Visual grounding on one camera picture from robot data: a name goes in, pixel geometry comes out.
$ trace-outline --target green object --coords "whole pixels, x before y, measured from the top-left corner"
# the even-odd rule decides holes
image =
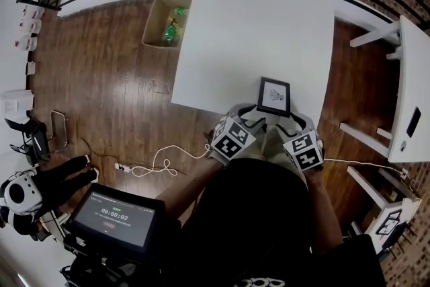
[[[176,27],[173,25],[176,21],[173,20],[170,26],[167,27],[166,32],[164,33],[164,39],[167,43],[171,44],[176,36]]]
[[[187,15],[188,9],[184,9],[183,7],[177,7],[175,9],[175,15]]]

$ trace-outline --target white bottle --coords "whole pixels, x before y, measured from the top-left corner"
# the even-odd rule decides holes
[[[40,6],[27,5],[23,10],[23,19],[42,19],[45,9]]]
[[[41,27],[42,21],[40,19],[25,19],[19,24],[19,29],[23,33],[39,34]]]
[[[21,50],[33,51],[38,45],[38,38],[30,35],[22,36],[18,41],[15,41],[15,47]]]

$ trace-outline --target power strip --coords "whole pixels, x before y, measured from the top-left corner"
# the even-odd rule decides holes
[[[131,167],[127,165],[119,164],[119,163],[115,163],[115,170],[117,170],[118,172],[125,172],[125,173],[132,172]]]

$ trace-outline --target wooden floor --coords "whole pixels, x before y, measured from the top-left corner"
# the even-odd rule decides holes
[[[123,1],[60,19],[48,12],[34,53],[36,74],[30,79],[34,115],[48,123],[50,110],[69,117],[70,145],[54,154],[44,168],[89,153],[86,140],[99,155],[122,163],[152,165],[156,151],[179,145],[194,154],[204,152],[204,132],[218,114],[171,104],[178,52],[143,46],[150,0]],[[349,40],[364,32],[336,22],[333,59],[318,131],[326,157],[383,163],[379,154],[339,130],[346,121],[368,134],[390,129],[396,105],[398,63],[387,61],[391,48],[381,42],[350,48]],[[133,194],[155,197],[181,178],[167,172],[137,178],[114,170],[115,157],[97,157],[100,182]],[[187,173],[195,161],[170,150],[171,166]],[[370,198],[347,174],[345,163],[326,163],[325,181],[342,226],[362,218]],[[370,179],[375,170],[365,171]],[[82,190],[69,203],[73,208]]]

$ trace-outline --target cardboard box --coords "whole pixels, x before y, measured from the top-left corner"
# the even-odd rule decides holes
[[[175,15],[175,9],[181,7],[189,9],[191,0],[154,0],[150,9],[148,21],[142,37],[142,43],[163,49],[180,49],[183,31],[187,22],[187,15]],[[164,39],[164,34],[172,19],[175,19],[176,36],[171,44]]]

